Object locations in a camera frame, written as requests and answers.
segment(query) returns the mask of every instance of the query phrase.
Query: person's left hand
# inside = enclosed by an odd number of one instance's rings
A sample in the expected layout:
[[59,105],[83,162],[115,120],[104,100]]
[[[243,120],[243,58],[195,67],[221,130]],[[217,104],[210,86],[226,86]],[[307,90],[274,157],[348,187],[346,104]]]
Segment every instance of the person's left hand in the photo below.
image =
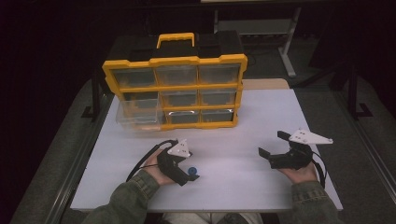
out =
[[158,167],[158,161],[157,161],[157,156],[162,152],[162,149],[158,149],[155,151],[151,156],[148,157],[146,160],[144,166],[148,166],[143,168],[149,175],[154,177],[154,179],[157,181],[157,183],[162,186],[162,185],[167,185],[167,184],[174,184],[175,181],[173,181],[171,178],[169,178],[167,175],[164,175],[161,171],[160,168]]

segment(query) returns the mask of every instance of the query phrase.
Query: yellow handle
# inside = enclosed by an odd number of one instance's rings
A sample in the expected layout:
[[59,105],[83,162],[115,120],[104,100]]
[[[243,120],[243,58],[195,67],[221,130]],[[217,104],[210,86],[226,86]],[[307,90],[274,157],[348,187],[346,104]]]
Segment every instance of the yellow handle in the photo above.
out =
[[171,40],[191,40],[192,46],[194,47],[194,33],[181,33],[181,34],[166,34],[160,35],[158,38],[157,49],[161,46],[163,41]]

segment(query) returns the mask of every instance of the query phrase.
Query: sleeve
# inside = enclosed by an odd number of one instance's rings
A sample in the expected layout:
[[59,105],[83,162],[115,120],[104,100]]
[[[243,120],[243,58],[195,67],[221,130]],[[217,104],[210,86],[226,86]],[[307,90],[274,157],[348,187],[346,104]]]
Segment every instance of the sleeve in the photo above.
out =
[[130,181],[120,184],[110,202],[95,208],[82,223],[144,223],[148,201],[159,187],[151,175],[141,170]]
[[344,223],[334,203],[318,181],[291,186],[293,223]]

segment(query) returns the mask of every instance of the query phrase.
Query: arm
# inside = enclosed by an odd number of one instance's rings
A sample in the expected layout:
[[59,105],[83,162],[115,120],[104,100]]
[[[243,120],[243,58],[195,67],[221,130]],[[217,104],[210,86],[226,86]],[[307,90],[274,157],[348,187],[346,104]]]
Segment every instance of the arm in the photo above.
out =
[[315,166],[311,162],[299,170],[280,169],[291,186],[293,223],[343,223],[338,219],[337,209],[319,184]]
[[[157,150],[146,165],[157,164]],[[83,224],[100,223],[144,223],[149,199],[161,185],[174,183],[162,174],[158,166],[141,170],[126,183],[120,184],[111,195],[110,202],[94,209]]]

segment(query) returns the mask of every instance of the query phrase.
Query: white table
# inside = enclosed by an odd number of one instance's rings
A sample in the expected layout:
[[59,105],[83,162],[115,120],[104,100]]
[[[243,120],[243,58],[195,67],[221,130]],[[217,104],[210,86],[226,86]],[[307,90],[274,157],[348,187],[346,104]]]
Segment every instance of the white table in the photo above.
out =
[[[150,212],[277,212],[291,208],[290,181],[271,169],[268,161],[259,156],[258,147],[272,154],[286,153],[289,145],[277,138],[276,132],[309,130],[293,90],[244,91],[238,125],[214,130],[126,132],[115,121],[118,104],[115,97],[72,209],[88,211],[108,203],[113,190],[154,145],[175,138],[187,139],[193,153],[179,167],[187,172],[194,166],[200,177],[183,187],[161,187],[148,205]],[[341,210],[329,176],[326,191]]]

